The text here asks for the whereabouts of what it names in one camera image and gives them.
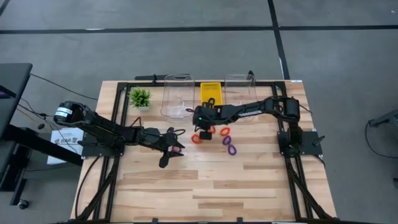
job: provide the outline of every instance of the toy ring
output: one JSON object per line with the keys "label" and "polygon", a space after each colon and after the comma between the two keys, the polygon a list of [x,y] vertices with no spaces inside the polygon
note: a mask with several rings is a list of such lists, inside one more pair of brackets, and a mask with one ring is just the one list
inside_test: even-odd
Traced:
{"label": "toy ring", "polygon": [[231,156],[235,156],[236,153],[237,153],[237,151],[236,151],[235,146],[233,146],[233,145],[230,144],[230,145],[228,146],[228,154],[231,155]]}
{"label": "toy ring", "polygon": [[201,143],[201,139],[199,138],[199,135],[198,135],[198,134],[194,134],[194,135],[191,137],[191,140],[192,140],[192,142],[195,143],[195,144],[200,144],[200,143]]}
{"label": "toy ring", "polygon": [[227,136],[227,135],[229,135],[229,132],[231,131],[231,129],[230,128],[223,128],[221,131],[220,131],[220,135],[221,136],[223,136],[223,137],[225,137],[225,136]]}
{"label": "toy ring", "polygon": [[212,126],[209,131],[211,134],[216,134],[216,128]]}
{"label": "toy ring", "polygon": [[172,151],[177,152],[177,153],[181,153],[182,149],[177,147],[177,146],[173,146],[172,147]]}
{"label": "toy ring", "polygon": [[231,144],[231,142],[232,142],[231,136],[226,136],[226,137],[223,139],[223,145],[224,145],[224,146],[227,146],[227,145]]}

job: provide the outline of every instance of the black desk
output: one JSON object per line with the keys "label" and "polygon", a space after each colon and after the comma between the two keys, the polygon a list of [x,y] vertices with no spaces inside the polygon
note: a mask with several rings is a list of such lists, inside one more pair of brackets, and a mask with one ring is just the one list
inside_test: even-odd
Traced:
{"label": "black desk", "polygon": [[38,133],[29,128],[18,128],[10,124],[31,70],[30,63],[0,63],[0,85],[14,93],[13,98],[0,99],[0,137],[2,145],[5,141],[10,142],[9,153],[0,170],[0,191],[14,191],[11,205],[20,202],[26,183],[23,178],[24,169],[32,149],[77,166],[83,164],[80,155],[38,137]]}

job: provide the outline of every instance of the yellow box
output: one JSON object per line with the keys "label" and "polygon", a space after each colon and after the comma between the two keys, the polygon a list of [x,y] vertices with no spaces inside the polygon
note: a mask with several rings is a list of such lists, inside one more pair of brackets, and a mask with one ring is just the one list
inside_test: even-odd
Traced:
{"label": "yellow box", "polygon": [[201,83],[200,84],[200,101],[208,102],[210,98],[215,99],[215,105],[223,104],[223,96],[221,95],[221,83]]}

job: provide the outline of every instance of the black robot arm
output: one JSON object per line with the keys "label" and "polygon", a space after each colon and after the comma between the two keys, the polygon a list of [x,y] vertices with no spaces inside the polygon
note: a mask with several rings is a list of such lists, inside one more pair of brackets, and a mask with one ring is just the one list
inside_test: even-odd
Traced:
{"label": "black robot arm", "polygon": [[262,101],[248,103],[245,105],[214,105],[214,99],[202,103],[193,111],[192,123],[195,131],[202,129],[200,139],[211,139],[208,130],[211,126],[230,124],[239,118],[259,114],[271,114],[281,121],[289,123],[290,138],[298,147],[301,143],[302,130],[298,126],[300,121],[300,103],[298,100],[283,96],[270,96]]}
{"label": "black robot arm", "polygon": [[174,130],[169,128],[166,133],[161,134],[157,128],[144,128],[141,126],[121,126],[112,122],[86,105],[73,101],[60,103],[54,116],[57,124],[80,128],[88,134],[94,136],[98,143],[110,149],[117,149],[122,145],[145,146],[163,152],[160,158],[159,167],[164,168],[172,157],[183,156],[179,152],[171,150],[171,146],[185,148],[177,141],[177,136],[185,130]]}

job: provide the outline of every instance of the wooden table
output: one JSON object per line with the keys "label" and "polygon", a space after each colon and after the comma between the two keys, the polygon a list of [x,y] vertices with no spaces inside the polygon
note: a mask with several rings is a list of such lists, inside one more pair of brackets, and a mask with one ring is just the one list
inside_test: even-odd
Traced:
{"label": "wooden table", "polygon": [[[285,83],[287,95],[308,108],[303,83]],[[99,94],[96,112],[108,119],[117,84],[117,81],[103,82]],[[279,154],[276,137],[278,125],[273,116],[262,114],[251,122],[230,124],[233,144],[238,149],[235,156],[230,156],[218,135],[196,145],[190,139],[194,128],[190,122],[165,121],[160,113],[164,88],[140,88],[153,94],[150,110],[139,112],[129,107],[126,125],[141,116],[146,128],[159,128],[161,132],[170,126],[185,128],[187,132],[178,137],[186,147],[185,156],[171,159],[165,169],[160,169],[160,152],[141,146],[127,147],[120,160],[112,222],[150,222],[152,218],[159,218],[160,222],[235,222],[236,217],[243,217],[245,222],[294,220],[284,159]],[[200,88],[196,87],[195,91],[195,103],[199,105]],[[266,86],[257,86],[256,93],[259,100],[272,95],[271,88]],[[310,113],[303,109],[299,125],[303,130],[314,128]],[[84,161],[79,185],[93,159]],[[335,216],[323,164],[313,156],[302,156],[302,160],[309,191],[327,213]],[[78,213],[97,191],[101,165],[102,158],[83,185]],[[302,195],[298,189],[297,192],[304,217]],[[100,217],[104,217],[107,195],[106,192],[103,197]]]}

